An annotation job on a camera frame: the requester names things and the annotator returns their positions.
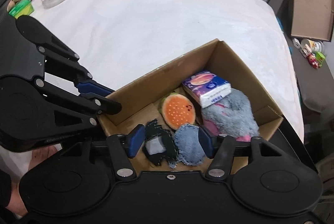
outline black sleeve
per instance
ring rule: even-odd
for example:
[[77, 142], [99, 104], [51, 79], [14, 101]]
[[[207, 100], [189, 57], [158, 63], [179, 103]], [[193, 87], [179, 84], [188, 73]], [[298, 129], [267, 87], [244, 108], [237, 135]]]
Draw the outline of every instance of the black sleeve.
[[11, 194], [12, 180], [7, 173], [0, 170], [0, 206], [8, 206]]

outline person's arm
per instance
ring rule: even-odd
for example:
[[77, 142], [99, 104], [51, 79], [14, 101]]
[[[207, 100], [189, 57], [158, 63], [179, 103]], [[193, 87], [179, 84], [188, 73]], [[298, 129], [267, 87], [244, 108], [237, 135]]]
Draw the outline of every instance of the person's arm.
[[20, 216], [24, 216], [27, 213], [27, 209], [19, 194], [19, 184], [11, 183], [10, 200], [6, 208]]
[[[54, 146], [33, 150], [28, 171], [56, 152], [57, 149]], [[20, 216], [27, 213], [19, 194], [19, 184], [12, 182], [10, 176], [2, 170], [0, 170], [0, 206]]]

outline gray fluffy plush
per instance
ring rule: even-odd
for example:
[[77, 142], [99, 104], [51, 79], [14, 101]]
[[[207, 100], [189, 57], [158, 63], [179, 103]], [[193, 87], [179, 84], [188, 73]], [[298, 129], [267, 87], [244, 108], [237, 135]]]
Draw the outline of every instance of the gray fluffy plush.
[[258, 136], [251, 104], [247, 96], [237, 89], [232, 88], [231, 94], [202, 109], [202, 116], [204, 120], [214, 123], [220, 133], [235, 138]]

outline purple tissue package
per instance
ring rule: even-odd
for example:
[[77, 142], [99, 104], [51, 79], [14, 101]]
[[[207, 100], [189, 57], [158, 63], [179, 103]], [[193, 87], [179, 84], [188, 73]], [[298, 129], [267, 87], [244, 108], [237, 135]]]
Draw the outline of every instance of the purple tissue package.
[[231, 93], [231, 84], [228, 81], [206, 70], [185, 79], [182, 85], [202, 108], [218, 102]]

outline white fabric patch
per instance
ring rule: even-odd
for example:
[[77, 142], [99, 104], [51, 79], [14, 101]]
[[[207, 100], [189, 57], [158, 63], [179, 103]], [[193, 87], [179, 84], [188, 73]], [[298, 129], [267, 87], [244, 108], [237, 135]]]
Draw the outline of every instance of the white fabric patch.
[[164, 152], [166, 150], [162, 143], [161, 137], [155, 137], [145, 144], [147, 152], [149, 155]]

